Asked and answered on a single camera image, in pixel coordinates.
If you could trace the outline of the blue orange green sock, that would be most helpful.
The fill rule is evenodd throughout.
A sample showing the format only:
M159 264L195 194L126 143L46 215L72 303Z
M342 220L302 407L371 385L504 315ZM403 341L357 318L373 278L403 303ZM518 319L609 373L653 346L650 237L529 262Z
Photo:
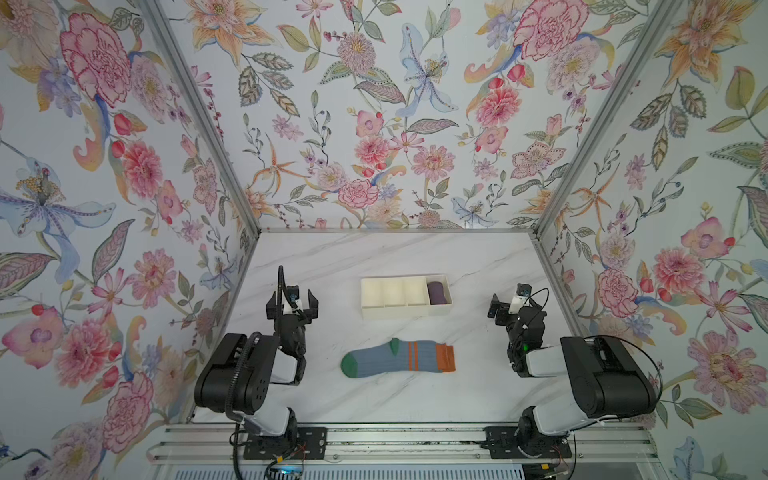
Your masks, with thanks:
M340 368L353 379L404 371L452 373L456 371L456 360L452 345L392 338L382 345L345 354Z

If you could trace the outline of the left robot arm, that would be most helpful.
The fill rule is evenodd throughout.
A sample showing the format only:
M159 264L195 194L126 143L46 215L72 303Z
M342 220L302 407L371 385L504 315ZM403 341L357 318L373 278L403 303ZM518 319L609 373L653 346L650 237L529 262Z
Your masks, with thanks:
M252 435L289 437L295 413L268 397L272 385L297 386L303 379L306 359L306 326L318 318L319 301L312 292L307 306L296 286L274 292L266 305L275 332L265 335L227 333L198 377L195 405L227 419Z

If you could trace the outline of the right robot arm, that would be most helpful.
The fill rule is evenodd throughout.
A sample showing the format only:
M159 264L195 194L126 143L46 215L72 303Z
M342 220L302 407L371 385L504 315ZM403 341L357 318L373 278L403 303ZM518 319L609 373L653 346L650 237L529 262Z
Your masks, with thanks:
M564 336L546 346L547 313L533 300L535 294L520 284L512 301L494 294L488 309L488 317L507 333L507 358L518 376L568 383L566 393L524 410L517 422L520 437L564 437L603 420L655 410L661 393L627 350L628 341L613 335Z

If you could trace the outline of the rolled purple sock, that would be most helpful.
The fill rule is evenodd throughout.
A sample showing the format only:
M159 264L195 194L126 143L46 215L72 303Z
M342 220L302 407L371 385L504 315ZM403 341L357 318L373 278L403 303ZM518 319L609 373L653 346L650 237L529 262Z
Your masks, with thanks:
M429 302L431 305L447 305L450 303L446 294L445 285L440 281L427 283Z

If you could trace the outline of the cream divided organizer tray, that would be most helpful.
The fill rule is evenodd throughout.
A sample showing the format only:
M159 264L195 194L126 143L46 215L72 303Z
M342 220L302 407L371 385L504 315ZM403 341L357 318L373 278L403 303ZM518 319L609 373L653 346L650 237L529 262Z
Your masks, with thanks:
M431 305L427 283L445 285L450 303ZM445 275L368 277L360 280L360 306L364 320L399 320L448 315L453 308L448 278Z

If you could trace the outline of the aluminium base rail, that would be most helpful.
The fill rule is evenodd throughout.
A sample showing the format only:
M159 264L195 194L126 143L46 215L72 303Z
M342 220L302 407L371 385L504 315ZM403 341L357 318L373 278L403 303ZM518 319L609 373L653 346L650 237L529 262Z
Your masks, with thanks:
M313 448L289 461L307 465L542 463L657 463L650 434L634 423L607 422L577 431L567 445L537 458L486 438L484 423L328 423L323 426L324 457ZM233 447L228 423L193 423L161 430L147 458L152 465L229 465Z

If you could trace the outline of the right aluminium corner post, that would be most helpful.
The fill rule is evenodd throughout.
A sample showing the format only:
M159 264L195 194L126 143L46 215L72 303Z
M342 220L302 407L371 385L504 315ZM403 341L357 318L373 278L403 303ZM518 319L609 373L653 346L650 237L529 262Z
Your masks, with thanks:
M651 56L657 36L664 31L669 22L669 16L676 11L673 1L659 1L646 21L646 26L640 32L630 55L625 62L623 72L618 76L614 86L609 90L605 101L597 111L596 116L584 135L583 141L577 148L574 158L555 189L544 213L540 216L536 228L531 231L532 238L541 240L567 200L573 185L578 180L593 150L598 146L602 136L607 132L610 123L618 112L619 107L628 98L643 66Z

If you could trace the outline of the aluminium corner post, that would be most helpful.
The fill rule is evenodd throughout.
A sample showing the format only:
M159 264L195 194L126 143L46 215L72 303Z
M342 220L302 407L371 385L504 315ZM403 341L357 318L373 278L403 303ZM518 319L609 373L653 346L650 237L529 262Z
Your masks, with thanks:
M567 200L573 185L578 180L593 150L598 146L602 136L607 132L610 123L618 112L619 107L628 98L643 66L651 56L657 36L664 31L669 22L669 16L676 11L673 1L659 1L646 21L646 26L640 32L630 55L625 62L623 72L618 76L614 86L609 90L605 101L597 111L596 116L584 135L583 141L577 148L574 158L555 189L544 213L540 216L536 228L531 231L532 238L541 240Z
M174 36L170 20L165 15L159 1L139 0L138 7L146 17L146 22L161 52L169 61L169 70L181 91L182 98L189 105L189 112L194 126L200 132L202 139L212 154L214 162L217 164L220 173L224 176L224 183L232 195L241 221L249 233L255 239L258 239L261 233L258 221L255 219L245 191L238 181L224 142L216 129L213 119L207 113L206 103Z

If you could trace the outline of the left aluminium corner post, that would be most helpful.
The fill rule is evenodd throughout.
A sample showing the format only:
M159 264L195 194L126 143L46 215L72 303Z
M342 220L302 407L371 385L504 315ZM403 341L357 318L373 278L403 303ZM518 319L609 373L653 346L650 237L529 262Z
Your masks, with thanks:
M161 52L169 61L169 70L181 91L182 98L189 105L189 112L194 126L200 132L202 139L212 154L214 162L217 164L220 173L224 176L224 183L232 195L241 221L249 233L255 239L258 239L261 233L258 221L255 219L245 191L238 181L224 142L216 129L213 119L207 113L206 103L174 36L170 20L165 15L159 1L139 0L138 7L146 17L146 22Z

